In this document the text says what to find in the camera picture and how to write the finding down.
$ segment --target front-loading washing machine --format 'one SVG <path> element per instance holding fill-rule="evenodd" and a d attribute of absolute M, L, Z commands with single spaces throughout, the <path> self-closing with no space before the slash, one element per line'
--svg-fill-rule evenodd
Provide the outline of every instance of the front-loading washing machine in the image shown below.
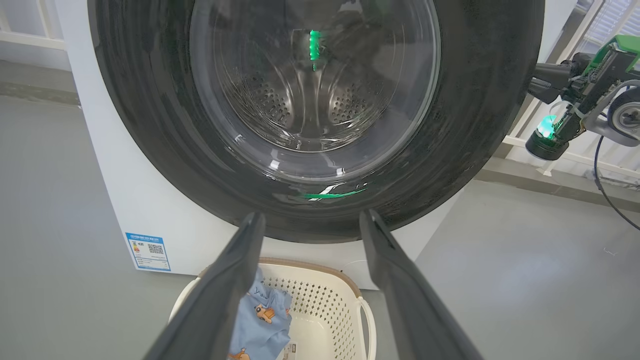
<path fill-rule="evenodd" d="M 260 211 L 264 256 L 371 288 L 358 213 L 419 255 L 523 101 L 544 2 L 56 6 L 136 268 L 198 274 Z"/>

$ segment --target gray floor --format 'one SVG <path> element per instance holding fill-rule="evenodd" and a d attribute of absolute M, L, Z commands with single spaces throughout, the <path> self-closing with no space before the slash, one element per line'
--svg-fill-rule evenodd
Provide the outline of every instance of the gray floor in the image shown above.
<path fill-rule="evenodd" d="M 638 359 L 639 254 L 611 208 L 473 181 L 416 263 L 487 359 Z M 0 96 L 0 359 L 140 359 L 190 280 L 134 269 L 79 108 Z"/>
<path fill-rule="evenodd" d="M 79 108 L 0 109 L 0 359 L 142 358 L 191 277 L 134 269 Z"/>

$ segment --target laundry basket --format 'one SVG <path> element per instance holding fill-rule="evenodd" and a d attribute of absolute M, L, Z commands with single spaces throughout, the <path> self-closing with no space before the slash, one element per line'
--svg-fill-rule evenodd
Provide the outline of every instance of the laundry basket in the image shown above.
<path fill-rule="evenodd" d="M 295 360 L 376 358 L 373 313 L 349 277 L 325 266 L 283 259 L 260 258 L 259 266 L 266 286 L 291 294 L 289 336 L 290 344 L 295 344 Z M 173 305 L 170 320 L 198 281 L 200 277 L 184 288 Z M 368 356 L 361 309 L 369 330 Z"/>

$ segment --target green led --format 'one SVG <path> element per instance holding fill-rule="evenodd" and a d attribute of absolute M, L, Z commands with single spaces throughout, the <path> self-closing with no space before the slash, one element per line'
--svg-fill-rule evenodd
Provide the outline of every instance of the green led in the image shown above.
<path fill-rule="evenodd" d="M 538 132 L 545 138 L 551 139 L 554 137 L 556 129 L 554 128 L 555 115 L 547 115 L 542 119 L 540 125 L 538 125 Z"/>
<path fill-rule="evenodd" d="M 306 199 L 335 199 L 337 197 L 345 197 L 355 193 L 363 192 L 365 189 L 357 190 L 349 193 L 306 193 L 302 197 Z"/>
<path fill-rule="evenodd" d="M 320 31 L 309 31 L 309 59 L 316 61 L 320 58 Z"/>

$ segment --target cartoon print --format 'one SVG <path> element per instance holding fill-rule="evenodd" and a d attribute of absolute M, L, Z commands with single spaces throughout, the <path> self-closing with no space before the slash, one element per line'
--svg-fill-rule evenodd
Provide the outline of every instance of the cartoon print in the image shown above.
<path fill-rule="evenodd" d="M 245 354 L 245 353 L 244 353 L 244 351 L 245 351 L 245 350 L 246 350 L 246 349 L 245 349 L 245 348 L 243 348 L 243 349 L 242 349 L 242 351 L 240 351 L 240 352 L 239 352 L 239 353 L 237 353 L 236 355 L 229 354 L 228 356 L 229 356 L 229 357 L 231 357 L 232 359 L 237 359 L 237 360 L 251 360 L 251 359 L 249 358 L 249 354 Z"/>
<path fill-rule="evenodd" d="M 258 318 L 266 321 L 267 323 L 271 323 L 271 318 L 275 314 L 276 313 L 275 311 L 273 311 L 272 307 L 268 307 L 267 309 L 264 309 L 262 307 L 262 304 L 255 307 L 255 315 L 258 316 Z"/>

